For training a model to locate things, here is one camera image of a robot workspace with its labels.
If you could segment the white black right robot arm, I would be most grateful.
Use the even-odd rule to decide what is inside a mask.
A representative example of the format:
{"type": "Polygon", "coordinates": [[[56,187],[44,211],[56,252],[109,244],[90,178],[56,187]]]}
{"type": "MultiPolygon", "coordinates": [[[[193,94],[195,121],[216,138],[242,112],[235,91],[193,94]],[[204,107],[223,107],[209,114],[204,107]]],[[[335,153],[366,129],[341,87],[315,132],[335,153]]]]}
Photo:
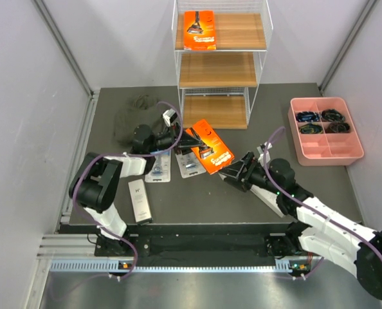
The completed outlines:
{"type": "Polygon", "coordinates": [[[352,221],[321,202],[297,183],[285,159],[264,164],[248,152],[219,174],[238,190],[254,193],[280,216],[294,218],[282,237],[285,247],[271,248],[271,254],[316,254],[348,271],[371,296],[382,300],[382,230],[352,221]]]}

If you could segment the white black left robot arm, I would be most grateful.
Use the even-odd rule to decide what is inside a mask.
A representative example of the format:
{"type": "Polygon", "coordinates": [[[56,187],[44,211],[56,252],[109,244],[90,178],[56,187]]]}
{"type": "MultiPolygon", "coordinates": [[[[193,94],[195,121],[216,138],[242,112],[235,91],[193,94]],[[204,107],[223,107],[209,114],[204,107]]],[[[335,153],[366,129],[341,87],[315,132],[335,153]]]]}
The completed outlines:
{"type": "Polygon", "coordinates": [[[169,124],[158,134],[141,124],[134,129],[129,154],[88,153],[71,181],[68,194],[73,205],[82,207],[96,223],[100,231],[97,244],[120,256],[130,250],[127,224],[114,205],[120,179],[151,172],[156,157],[171,149],[188,154],[193,147],[202,145],[194,130],[187,133],[178,123],[169,124]]]}

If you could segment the blue razor blister pack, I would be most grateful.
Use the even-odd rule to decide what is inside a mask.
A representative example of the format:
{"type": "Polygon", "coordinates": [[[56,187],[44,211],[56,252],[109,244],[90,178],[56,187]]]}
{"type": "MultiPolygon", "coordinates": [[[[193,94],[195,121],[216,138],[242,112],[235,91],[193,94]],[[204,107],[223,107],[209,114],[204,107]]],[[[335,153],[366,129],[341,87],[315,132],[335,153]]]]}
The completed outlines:
{"type": "Polygon", "coordinates": [[[151,171],[145,175],[147,183],[168,183],[171,179],[171,152],[156,156],[151,171]]]}
{"type": "Polygon", "coordinates": [[[176,160],[179,166],[181,177],[186,179],[206,172],[206,169],[191,152],[188,154],[176,154],[176,160]]]}

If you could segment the orange Gillette Fusion5 box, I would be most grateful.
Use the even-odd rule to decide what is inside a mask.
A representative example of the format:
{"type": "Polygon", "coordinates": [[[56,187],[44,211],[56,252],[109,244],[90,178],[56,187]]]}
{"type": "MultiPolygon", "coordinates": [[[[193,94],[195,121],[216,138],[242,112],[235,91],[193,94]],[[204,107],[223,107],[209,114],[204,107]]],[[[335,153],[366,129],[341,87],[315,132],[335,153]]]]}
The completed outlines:
{"type": "Polygon", "coordinates": [[[185,132],[201,142],[201,145],[191,150],[207,173],[217,173],[233,162],[234,154],[205,119],[196,122],[185,132]]]}

